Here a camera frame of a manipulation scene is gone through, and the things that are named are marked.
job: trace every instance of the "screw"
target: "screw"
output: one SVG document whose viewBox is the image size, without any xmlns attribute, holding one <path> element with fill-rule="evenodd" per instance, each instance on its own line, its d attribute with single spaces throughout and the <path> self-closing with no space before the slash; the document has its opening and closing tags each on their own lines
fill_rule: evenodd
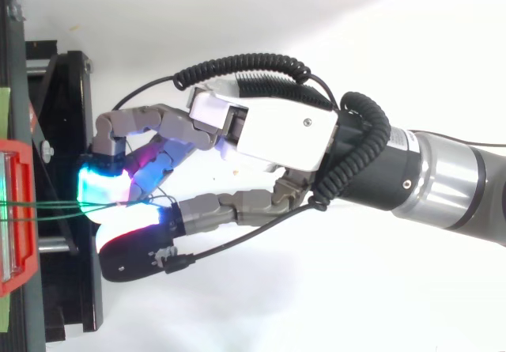
<svg viewBox="0 0 506 352">
<path fill-rule="evenodd" d="M 87 74 L 93 74 L 93 61 L 91 59 L 85 60 L 85 72 Z"/>
<path fill-rule="evenodd" d="M 23 16 L 23 0 L 9 0 L 7 13 L 15 21 L 23 21 L 25 19 Z"/>
<path fill-rule="evenodd" d="M 51 157 L 55 155 L 55 150 L 51 148 L 51 144 L 48 140 L 44 140 L 40 143 L 40 155 L 42 156 L 42 161 L 48 164 L 51 161 Z"/>
</svg>

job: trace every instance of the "black cylinder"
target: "black cylinder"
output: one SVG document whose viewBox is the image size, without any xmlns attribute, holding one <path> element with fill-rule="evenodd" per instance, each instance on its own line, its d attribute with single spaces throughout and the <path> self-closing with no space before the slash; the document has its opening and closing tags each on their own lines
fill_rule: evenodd
<svg viewBox="0 0 506 352">
<path fill-rule="evenodd" d="M 322 163 L 333 165 L 342 159 L 368 132 L 368 124 L 353 113 L 339 113 L 338 130 L 334 142 Z M 390 141 L 383 152 L 357 174 L 340 196 L 380 210 L 393 210 L 403 204 L 416 187 L 421 169 L 419 150 L 413 147 L 416 138 L 409 132 L 392 128 Z"/>
</svg>

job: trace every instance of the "red clamp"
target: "red clamp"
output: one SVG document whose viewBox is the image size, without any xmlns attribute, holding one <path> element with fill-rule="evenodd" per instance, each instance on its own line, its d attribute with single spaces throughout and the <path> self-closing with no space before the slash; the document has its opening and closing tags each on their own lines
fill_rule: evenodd
<svg viewBox="0 0 506 352">
<path fill-rule="evenodd" d="M 0 140 L 0 200 L 34 202 L 32 147 Z M 25 284 L 37 271 L 37 231 L 32 206 L 0 205 L 0 297 Z"/>
</svg>

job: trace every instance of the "white backdrop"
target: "white backdrop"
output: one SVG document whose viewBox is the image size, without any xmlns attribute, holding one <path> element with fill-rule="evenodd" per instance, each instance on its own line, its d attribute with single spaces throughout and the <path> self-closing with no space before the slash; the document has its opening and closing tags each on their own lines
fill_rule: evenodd
<svg viewBox="0 0 506 352">
<path fill-rule="evenodd" d="M 397 127 L 504 142 L 506 0 L 25 2 L 29 39 L 93 59 L 95 115 L 196 62 L 272 51 L 304 61 L 337 97 L 368 94 Z M 185 95 L 167 84 L 135 104 L 156 102 L 182 108 Z M 164 189 L 185 199 L 273 182 L 208 152 Z M 198 252 L 246 231 L 178 245 Z M 68 327 L 48 350 L 498 352 L 506 249 L 337 202 L 177 274 L 104 282 L 104 312 L 97 333 Z"/>
</svg>

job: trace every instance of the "black frame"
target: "black frame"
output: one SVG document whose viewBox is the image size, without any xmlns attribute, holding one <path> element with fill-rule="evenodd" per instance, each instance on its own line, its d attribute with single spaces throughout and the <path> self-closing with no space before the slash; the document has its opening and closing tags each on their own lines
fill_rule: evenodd
<svg viewBox="0 0 506 352">
<path fill-rule="evenodd" d="M 25 43 L 23 22 L 9 17 L 8 4 L 0 0 L 0 86 L 11 88 L 9 137 L 33 144 L 37 200 L 75 200 L 77 172 L 93 136 L 88 57 L 58 55 L 55 41 Z M 27 76 L 26 59 L 49 59 L 46 73 Z M 38 118 L 32 130 L 30 102 Z M 55 149 L 49 163 L 40 154 L 44 140 Z M 41 254 L 35 276 L 11 294 L 1 351 L 40 352 L 46 341 L 65 339 L 65 324 L 83 324 L 87 332 L 103 322 L 95 225 L 81 217 L 41 222 L 38 230 L 40 237 L 64 237 L 69 251 Z"/>
</svg>

